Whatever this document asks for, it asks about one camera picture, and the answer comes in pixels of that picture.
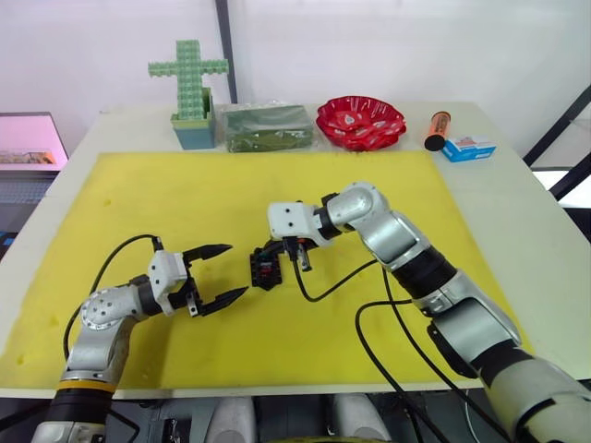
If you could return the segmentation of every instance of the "yellow foam mat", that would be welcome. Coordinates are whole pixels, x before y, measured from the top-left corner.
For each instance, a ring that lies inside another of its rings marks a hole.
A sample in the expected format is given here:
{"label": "yellow foam mat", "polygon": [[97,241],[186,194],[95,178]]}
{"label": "yellow foam mat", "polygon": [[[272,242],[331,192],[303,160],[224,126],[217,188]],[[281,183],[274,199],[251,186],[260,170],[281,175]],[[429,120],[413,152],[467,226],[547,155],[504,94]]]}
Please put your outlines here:
{"label": "yellow foam mat", "polygon": [[[81,189],[29,288],[6,351],[0,386],[49,389],[64,368],[66,322],[88,295],[110,251],[138,233],[158,234],[169,251],[208,243],[234,249],[193,268],[201,296],[250,284],[248,254],[269,238],[273,201],[320,198],[354,181],[369,181],[422,229],[510,315],[511,310],[466,228],[446,185],[425,152],[271,154],[105,154]],[[100,287],[146,272],[150,241],[121,253]],[[371,259],[356,233],[309,254],[304,274],[318,294]],[[356,336],[355,312],[386,299],[378,266],[362,271],[320,303],[298,291],[282,256],[283,284],[249,289],[232,306],[208,317],[160,315],[138,324],[120,388],[182,389],[383,383]],[[398,285],[394,296],[407,298]],[[426,333],[428,320],[401,306],[417,341],[452,378]],[[409,345],[388,306],[363,316],[376,354],[401,382],[435,381]],[[77,326],[72,338],[78,334]]]}

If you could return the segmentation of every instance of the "orange cylinder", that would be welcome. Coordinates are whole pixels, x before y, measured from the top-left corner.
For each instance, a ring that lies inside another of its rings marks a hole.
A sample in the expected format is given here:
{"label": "orange cylinder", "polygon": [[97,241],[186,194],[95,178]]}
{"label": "orange cylinder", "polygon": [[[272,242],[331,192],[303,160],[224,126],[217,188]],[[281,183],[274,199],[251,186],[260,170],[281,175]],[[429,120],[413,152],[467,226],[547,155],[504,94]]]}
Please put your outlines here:
{"label": "orange cylinder", "polygon": [[428,150],[442,150],[445,146],[447,132],[450,128],[452,116],[445,111],[439,111],[431,117],[431,127],[425,138],[425,148]]}

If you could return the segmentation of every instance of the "blue and white box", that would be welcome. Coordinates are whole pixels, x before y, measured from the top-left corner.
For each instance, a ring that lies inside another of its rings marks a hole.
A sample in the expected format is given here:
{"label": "blue and white box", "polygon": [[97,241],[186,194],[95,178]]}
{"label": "blue and white box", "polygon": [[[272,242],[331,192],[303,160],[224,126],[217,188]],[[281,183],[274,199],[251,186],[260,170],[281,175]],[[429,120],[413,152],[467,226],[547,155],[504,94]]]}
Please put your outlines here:
{"label": "blue and white box", "polygon": [[443,147],[443,154],[450,162],[486,159],[497,146],[486,136],[465,136],[449,138]]}

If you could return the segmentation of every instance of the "white table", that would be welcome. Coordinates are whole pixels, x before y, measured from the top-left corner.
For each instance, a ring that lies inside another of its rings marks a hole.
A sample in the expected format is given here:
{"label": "white table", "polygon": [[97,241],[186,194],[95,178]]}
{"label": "white table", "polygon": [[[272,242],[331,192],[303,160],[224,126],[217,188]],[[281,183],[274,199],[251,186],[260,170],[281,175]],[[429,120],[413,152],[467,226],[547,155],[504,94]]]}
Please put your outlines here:
{"label": "white table", "polygon": [[[591,247],[552,195],[510,148],[484,113],[469,102],[397,102],[408,132],[389,150],[421,150],[430,117],[452,114],[451,136],[488,135],[498,144],[484,161],[433,159],[472,235],[538,355],[576,378],[591,377]],[[0,349],[60,223],[101,152],[180,150],[172,106],[141,106],[101,114],[65,170],[49,188],[0,262]],[[308,111],[315,118],[316,106]],[[225,151],[220,143],[216,148]],[[313,150],[338,150],[319,132]],[[477,381],[460,386],[478,386]],[[407,389],[446,389],[408,383]],[[122,392],[118,397],[239,395],[389,390],[386,385]],[[0,389],[0,396],[53,397],[52,390]]]}

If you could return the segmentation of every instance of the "red bowl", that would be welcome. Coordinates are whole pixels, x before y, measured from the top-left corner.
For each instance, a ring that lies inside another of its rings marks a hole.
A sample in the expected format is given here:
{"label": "red bowl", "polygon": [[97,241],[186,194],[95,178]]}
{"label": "red bowl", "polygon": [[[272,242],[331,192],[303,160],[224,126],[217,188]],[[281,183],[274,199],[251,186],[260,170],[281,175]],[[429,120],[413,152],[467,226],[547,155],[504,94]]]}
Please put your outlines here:
{"label": "red bowl", "polygon": [[323,104],[316,124],[332,143],[354,151],[386,148],[406,132],[404,116],[393,106],[353,95]]}

